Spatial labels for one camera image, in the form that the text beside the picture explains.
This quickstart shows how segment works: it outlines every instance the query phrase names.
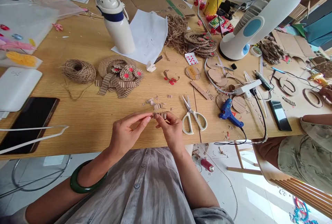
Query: playing card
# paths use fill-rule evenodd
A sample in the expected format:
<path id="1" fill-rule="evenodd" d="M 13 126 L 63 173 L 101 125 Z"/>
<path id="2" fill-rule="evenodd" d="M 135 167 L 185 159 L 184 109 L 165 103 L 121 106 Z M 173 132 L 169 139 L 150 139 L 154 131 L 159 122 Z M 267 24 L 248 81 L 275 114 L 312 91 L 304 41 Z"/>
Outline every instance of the playing card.
<path id="1" fill-rule="evenodd" d="M 187 62 L 188 62 L 189 65 L 198 64 L 198 60 L 197 60 L 194 52 L 187 53 L 184 56 L 185 56 L 185 58 L 186 58 L 186 60 L 187 60 Z"/>

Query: phone screen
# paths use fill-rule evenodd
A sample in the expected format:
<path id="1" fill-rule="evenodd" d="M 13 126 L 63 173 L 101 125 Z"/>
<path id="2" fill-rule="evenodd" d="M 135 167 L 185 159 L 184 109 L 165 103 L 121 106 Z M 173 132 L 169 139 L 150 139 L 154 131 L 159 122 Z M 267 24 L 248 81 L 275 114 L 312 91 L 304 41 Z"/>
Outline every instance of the phone screen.
<path id="1" fill-rule="evenodd" d="M 274 118 L 277 122 L 278 129 L 281 131 L 292 131 L 288 122 L 283 106 L 280 101 L 270 100 L 270 107 L 273 111 Z"/>
<path id="2" fill-rule="evenodd" d="M 59 99 L 57 98 L 29 98 L 23 106 L 21 113 L 15 120 L 11 129 L 37 128 L 47 126 L 58 102 Z M 22 144 L 42 137 L 44 132 L 45 130 L 40 129 L 27 131 L 10 131 L 2 140 L 0 144 L 0 150 L 4 150 L 18 144 Z M 31 153 L 35 151 L 37 145 L 38 142 L 7 152 L 3 155 Z"/>

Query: charger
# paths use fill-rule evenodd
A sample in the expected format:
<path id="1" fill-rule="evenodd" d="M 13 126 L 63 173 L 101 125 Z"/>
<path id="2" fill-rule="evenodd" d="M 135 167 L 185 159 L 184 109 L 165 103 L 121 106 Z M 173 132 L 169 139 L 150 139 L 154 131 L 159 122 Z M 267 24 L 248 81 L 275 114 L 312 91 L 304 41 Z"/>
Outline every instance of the charger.
<path id="1" fill-rule="evenodd" d="M 8 68 L 0 77 L 0 111 L 19 111 L 41 76 L 35 69 Z"/>

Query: fan grille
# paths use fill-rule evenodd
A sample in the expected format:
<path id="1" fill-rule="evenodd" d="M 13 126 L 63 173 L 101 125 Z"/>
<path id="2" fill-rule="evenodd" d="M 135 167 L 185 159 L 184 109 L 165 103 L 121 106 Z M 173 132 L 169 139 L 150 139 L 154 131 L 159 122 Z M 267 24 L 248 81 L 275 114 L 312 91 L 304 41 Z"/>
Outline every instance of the fan grille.
<path id="1" fill-rule="evenodd" d="M 236 35 L 251 18 L 259 15 L 259 13 L 270 1 L 271 0 L 255 0 L 254 3 L 247 9 L 246 13 L 242 16 L 239 23 L 236 24 L 234 35 Z"/>

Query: ball of twine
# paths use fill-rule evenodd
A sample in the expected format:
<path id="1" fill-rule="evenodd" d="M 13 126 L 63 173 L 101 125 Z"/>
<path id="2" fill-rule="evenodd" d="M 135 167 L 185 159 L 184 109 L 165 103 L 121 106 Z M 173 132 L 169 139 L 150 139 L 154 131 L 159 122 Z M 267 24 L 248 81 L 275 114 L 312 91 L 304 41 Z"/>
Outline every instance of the ball of twine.
<path id="1" fill-rule="evenodd" d="M 96 78 L 94 66 L 82 60 L 67 60 L 62 66 L 62 72 L 67 78 L 80 84 L 91 83 Z"/>

